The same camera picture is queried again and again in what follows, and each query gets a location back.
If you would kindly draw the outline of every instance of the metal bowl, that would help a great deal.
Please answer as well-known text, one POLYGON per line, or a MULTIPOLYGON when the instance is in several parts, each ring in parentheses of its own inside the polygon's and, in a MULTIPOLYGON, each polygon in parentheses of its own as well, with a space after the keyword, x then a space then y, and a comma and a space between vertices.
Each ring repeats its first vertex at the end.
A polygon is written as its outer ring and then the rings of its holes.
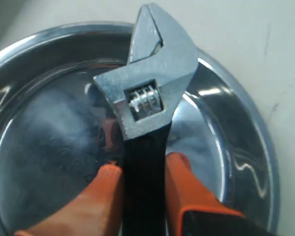
MULTIPOLYGON (((129 24, 68 25, 0 52, 0 235, 54 213, 122 155, 99 142, 100 123, 114 117, 87 90, 95 74, 126 63, 131 32, 129 24)), ((186 154, 220 201, 274 232, 279 180, 266 126, 230 73, 201 50, 198 61, 167 152, 186 154)))

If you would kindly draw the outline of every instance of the wrench jaw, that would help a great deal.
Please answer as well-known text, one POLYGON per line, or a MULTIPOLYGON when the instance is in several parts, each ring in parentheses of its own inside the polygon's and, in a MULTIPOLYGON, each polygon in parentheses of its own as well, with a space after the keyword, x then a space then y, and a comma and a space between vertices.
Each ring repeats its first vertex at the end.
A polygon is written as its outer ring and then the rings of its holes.
POLYGON ((116 114, 125 141, 171 122, 198 67, 196 52, 186 31, 168 13, 156 4, 142 7, 127 65, 94 77, 116 114), (143 116, 138 115, 143 118, 137 119, 129 97, 139 98, 139 107, 147 109, 143 116), (158 101, 158 112, 150 112, 158 101))

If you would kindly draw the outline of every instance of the stainless steel bowl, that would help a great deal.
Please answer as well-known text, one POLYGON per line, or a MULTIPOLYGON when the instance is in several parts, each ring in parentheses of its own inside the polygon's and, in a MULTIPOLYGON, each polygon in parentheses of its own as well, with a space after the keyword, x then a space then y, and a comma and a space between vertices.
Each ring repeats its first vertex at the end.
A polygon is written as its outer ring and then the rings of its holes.
MULTIPOLYGON (((95 74, 126 63, 131 32, 128 24, 68 25, 0 52, 0 235, 57 211, 107 159, 122 155, 95 144, 113 113, 94 108, 105 100, 86 90, 95 74)), ((185 153, 220 201, 274 232, 279 179, 265 123, 230 73, 201 50, 198 61, 167 152, 185 153)))

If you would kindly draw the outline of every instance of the white table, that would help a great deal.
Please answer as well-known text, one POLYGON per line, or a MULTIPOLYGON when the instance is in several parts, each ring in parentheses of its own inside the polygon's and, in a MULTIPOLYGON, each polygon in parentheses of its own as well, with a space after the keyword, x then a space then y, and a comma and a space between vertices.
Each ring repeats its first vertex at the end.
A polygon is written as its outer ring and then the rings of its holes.
MULTIPOLYGON (((295 0, 156 0, 247 89, 276 146, 279 233, 295 236, 295 0)), ((82 21, 135 22, 142 0, 0 0, 0 49, 82 21)))

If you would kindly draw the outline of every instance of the white surface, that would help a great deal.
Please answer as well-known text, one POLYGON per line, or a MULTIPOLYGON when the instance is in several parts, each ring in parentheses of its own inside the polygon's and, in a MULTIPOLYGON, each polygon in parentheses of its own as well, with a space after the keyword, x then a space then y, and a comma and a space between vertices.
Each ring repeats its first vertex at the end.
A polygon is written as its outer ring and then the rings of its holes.
MULTIPOLYGON (((279 233, 295 236, 295 0, 156 0, 247 89, 273 137, 279 233)), ((142 0, 0 0, 0 49, 49 27, 135 22, 142 0)))

